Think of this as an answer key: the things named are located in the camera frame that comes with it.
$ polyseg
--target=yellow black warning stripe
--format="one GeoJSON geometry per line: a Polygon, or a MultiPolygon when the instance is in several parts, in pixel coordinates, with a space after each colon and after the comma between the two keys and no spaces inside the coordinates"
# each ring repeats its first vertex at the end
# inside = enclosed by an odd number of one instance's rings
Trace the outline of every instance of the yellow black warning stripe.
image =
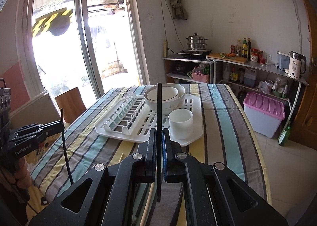
{"type": "Polygon", "coordinates": [[[35,24],[32,27],[32,37],[37,37],[41,33],[48,31],[52,20],[61,15],[66,15],[67,17],[71,18],[73,16],[73,9],[66,10],[66,8],[63,8],[37,18],[35,20],[35,24]]]}

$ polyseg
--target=blue container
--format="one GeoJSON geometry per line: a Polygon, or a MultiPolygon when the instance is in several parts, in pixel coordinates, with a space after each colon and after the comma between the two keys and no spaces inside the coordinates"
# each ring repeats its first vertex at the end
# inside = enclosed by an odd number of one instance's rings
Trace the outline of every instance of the blue container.
{"type": "Polygon", "coordinates": [[[278,54],[278,63],[279,63],[279,69],[280,70],[285,70],[289,68],[289,59],[290,55],[284,54],[281,52],[277,52],[278,54]]]}

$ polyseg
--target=pot lid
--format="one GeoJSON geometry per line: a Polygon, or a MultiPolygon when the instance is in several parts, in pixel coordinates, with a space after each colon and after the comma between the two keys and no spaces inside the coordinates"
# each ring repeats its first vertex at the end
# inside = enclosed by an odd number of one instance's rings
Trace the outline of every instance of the pot lid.
{"type": "Polygon", "coordinates": [[[198,36],[197,33],[194,33],[193,36],[189,36],[188,39],[205,39],[203,36],[198,36]]]}

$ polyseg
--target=storage box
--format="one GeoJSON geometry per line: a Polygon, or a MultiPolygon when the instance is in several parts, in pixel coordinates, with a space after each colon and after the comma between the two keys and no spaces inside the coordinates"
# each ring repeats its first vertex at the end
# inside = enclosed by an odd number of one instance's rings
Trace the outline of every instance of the storage box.
{"type": "Polygon", "coordinates": [[[202,82],[202,83],[209,83],[209,76],[210,74],[200,74],[199,72],[197,73],[192,73],[193,80],[202,82]]]}
{"type": "Polygon", "coordinates": [[[258,93],[248,92],[243,104],[253,130],[272,138],[285,118],[283,103],[258,93]]]}
{"type": "Polygon", "coordinates": [[[244,84],[249,87],[254,87],[256,84],[256,70],[245,69],[244,84]]]}

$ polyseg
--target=human hand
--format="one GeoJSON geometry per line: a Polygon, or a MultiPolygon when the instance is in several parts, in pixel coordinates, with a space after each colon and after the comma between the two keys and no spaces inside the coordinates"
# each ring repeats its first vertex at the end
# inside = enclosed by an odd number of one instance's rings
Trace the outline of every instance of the human hand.
{"type": "MultiPolygon", "coordinates": [[[[24,157],[18,160],[19,169],[12,175],[5,168],[1,167],[2,172],[11,184],[15,184],[20,189],[27,189],[32,185],[32,179],[28,170],[28,164],[24,157]]],[[[2,173],[0,173],[0,183],[9,191],[13,191],[12,187],[7,183],[2,173]]]]}

